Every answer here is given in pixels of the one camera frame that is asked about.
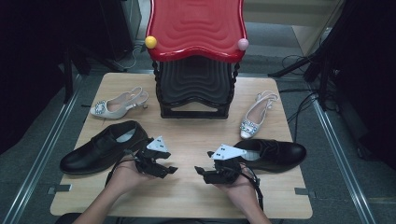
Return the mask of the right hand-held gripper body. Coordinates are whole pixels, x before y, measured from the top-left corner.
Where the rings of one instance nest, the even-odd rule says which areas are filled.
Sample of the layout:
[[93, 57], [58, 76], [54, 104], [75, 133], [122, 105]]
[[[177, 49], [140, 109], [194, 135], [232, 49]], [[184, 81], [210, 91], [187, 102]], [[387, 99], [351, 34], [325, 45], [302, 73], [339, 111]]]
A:
[[206, 184], [232, 184], [242, 173], [238, 157], [246, 155], [244, 149], [220, 145], [210, 158], [214, 161], [214, 171], [207, 171], [203, 176]]

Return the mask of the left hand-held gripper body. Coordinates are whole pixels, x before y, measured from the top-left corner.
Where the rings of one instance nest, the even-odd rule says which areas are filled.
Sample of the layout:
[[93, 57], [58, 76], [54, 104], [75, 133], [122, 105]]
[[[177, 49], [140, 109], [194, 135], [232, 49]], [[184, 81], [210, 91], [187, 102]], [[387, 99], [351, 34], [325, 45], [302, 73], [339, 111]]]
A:
[[138, 141], [135, 146], [137, 151], [134, 154], [134, 159], [138, 172], [158, 177], [160, 169], [166, 168], [157, 162], [158, 154], [159, 152], [169, 152], [163, 138], [161, 136], [144, 138]]

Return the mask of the white slingback heeled shoe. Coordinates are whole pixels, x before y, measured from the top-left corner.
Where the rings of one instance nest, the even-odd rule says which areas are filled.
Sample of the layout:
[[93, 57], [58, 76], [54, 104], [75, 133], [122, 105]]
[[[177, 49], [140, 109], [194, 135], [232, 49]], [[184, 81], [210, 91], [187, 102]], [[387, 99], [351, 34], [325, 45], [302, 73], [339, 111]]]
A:
[[268, 110], [279, 96], [272, 91], [258, 93], [255, 103], [249, 108], [240, 124], [240, 136], [242, 139], [250, 139], [260, 130]]
[[135, 87], [110, 100], [97, 102], [90, 109], [90, 114], [103, 119], [120, 119], [132, 109], [139, 106], [145, 107], [148, 98], [147, 91], [144, 91], [142, 87]]

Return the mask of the black leather shoe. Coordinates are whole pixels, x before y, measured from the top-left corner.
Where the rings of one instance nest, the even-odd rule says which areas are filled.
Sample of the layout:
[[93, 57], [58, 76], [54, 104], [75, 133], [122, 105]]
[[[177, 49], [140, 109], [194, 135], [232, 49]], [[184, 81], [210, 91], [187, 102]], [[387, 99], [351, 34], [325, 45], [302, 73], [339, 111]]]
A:
[[248, 139], [234, 145], [247, 154], [237, 159], [251, 169], [282, 173], [302, 163], [307, 151], [304, 146], [267, 139]]
[[67, 175], [102, 172], [120, 160], [125, 149], [137, 151], [146, 146], [148, 139], [148, 134], [137, 121], [109, 125], [88, 143], [65, 155], [60, 169]]

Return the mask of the red and black shoe rack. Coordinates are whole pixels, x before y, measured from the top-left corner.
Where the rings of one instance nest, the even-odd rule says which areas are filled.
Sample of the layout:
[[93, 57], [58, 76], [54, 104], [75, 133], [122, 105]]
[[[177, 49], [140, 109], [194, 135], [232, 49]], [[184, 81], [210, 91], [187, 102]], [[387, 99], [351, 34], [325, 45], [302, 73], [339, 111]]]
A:
[[248, 39], [244, 0], [150, 0], [146, 37], [161, 116], [226, 119]]

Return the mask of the person's left hand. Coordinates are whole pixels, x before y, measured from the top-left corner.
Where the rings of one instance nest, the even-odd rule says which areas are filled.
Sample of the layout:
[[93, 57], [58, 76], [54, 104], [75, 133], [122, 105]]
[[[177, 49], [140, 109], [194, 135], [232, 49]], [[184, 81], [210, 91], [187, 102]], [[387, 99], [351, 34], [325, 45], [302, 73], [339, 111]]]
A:
[[122, 161], [107, 182], [105, 191], [114, 196], [121, 196], [152, 179], [151, 175], [139, 173], [134, 161]]

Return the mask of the person's right hand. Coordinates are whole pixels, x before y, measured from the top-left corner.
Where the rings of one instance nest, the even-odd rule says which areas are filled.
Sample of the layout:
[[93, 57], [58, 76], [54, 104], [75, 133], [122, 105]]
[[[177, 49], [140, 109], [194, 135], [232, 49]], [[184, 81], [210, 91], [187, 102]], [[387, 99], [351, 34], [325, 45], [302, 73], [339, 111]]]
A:
[[242, 169], [242, 174], [230, 185], [215, 184], [215, 187], [222, 190], [231, 202], [239, 209], [258, 205], [256, 190], [250, 183], [252, 174], [246, 169]]

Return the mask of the black metal stand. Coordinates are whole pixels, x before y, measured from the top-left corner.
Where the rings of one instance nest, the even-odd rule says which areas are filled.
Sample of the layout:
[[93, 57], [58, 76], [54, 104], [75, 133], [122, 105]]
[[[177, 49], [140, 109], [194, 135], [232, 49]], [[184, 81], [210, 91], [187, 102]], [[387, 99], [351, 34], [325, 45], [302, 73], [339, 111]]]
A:
[[83, 74], [88, 75], [91, 67], [86, 58], [92, 58], [103, 66], [107, 67], [112, 72], [120, 73], [121, 69], [114, 63], [109, 62], [105, 58], [99, 56], [97, 53], [87, 49], [81, 45], [70, 44], [64, 49], [64, 103], [67, 104], [74, 93], [73, 80], [72, 80], [72, 65]]

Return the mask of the black tripod stand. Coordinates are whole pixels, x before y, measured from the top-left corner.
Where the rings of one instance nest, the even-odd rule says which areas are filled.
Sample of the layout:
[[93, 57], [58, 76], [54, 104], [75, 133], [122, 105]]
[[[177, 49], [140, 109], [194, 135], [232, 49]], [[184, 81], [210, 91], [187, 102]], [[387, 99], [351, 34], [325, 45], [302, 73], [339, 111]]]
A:
[[335, 5], [332, 7], [331, 13], [328, 15], [328, 20], [325, 22], [321, 30], [321, 36], [324, 35], [324, 29], [328, 24], [332, 24], [332, 29], [323, 40], [319, 40], [318, 47], [311, 54], [303, 57], [300, 61], [280, 70], [275, 73], [269, 74], [269, 77], [283, 77], [288, 73], [300, 68], [309, 63], [309, 66], [304, 72], [304, 80], [311, 83], [316, 80], [318, 76], [318, 103], [323, 110], [326, 110], [326, 92], [327, 82], [331, 72], [332, 65], [332, 51], [334, 43], [337, 41], [337, 36], [343, 28], [343, 5], [346, 0], [336, 0]]

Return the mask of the black cabinet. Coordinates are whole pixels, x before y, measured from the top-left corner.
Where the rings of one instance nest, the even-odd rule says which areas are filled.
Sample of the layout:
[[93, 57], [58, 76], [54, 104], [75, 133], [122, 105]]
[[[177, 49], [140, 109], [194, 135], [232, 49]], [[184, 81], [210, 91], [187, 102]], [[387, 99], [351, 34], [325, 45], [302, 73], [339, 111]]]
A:
[[142, 15], [138, 0], [99, 0], [110, 44], [110, 58], [119, 61], [134, 48]]

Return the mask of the metal floor rail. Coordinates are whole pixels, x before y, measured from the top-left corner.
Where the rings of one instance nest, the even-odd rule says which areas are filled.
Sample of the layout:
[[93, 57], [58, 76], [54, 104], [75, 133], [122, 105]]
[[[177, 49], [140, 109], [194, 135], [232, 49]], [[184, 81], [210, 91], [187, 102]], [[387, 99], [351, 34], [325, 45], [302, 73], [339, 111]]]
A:
[[315, 101], [313, 105], [322, 129], [330, 144], [332, 154], [334, 155], [341, 176], [346, 183], [350, 198], [361, 220], [361, 224], [377, 224], [367, 198], [365, 197], [361, 185], [350, 166], [328, 114], [321, 108], [318, 101]]
[[45, 141], [40, 146], [30, 168], [27, 169], [25, 178], [16, 187], [16, 194], [13, 197], [10, 207], [7, 209], [4, 216], [0, 218], [0, 224], [17, 224], [19, 222], [21, 215], [35, 190], [38, 180], [50, 159], [50, 154], [59, 139], [61, 131], [64, 128], [73, 106], [75, 105], [80, 87], [84, 81], [85, 77], [82, 75], [77, 75], [72, 79], [72, 86], [75, 88], [75, 91], [71, 94], [71, 98], [67, 103], [62, 103], [62, 107], [57, 113], [55, 121], [51, 124]]

